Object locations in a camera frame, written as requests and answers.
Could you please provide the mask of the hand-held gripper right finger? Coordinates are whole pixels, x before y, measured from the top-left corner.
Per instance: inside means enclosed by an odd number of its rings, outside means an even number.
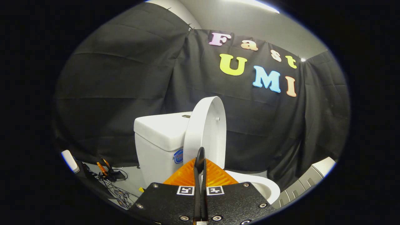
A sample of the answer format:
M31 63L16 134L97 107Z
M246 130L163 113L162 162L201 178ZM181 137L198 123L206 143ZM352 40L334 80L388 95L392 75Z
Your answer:
M243 225L254 223L275 208L254 183L237 182L218 166L213 171L211 161L201 147L201 224Z

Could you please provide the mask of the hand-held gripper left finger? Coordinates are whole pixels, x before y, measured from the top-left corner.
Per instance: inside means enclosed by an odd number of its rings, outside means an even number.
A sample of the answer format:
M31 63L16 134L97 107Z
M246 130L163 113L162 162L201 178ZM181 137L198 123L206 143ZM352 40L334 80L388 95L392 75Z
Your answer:
M194 185L151 183L130 208L130 214L152 225L199 225L202 222L202 147L189 165L188 175L178 181Z

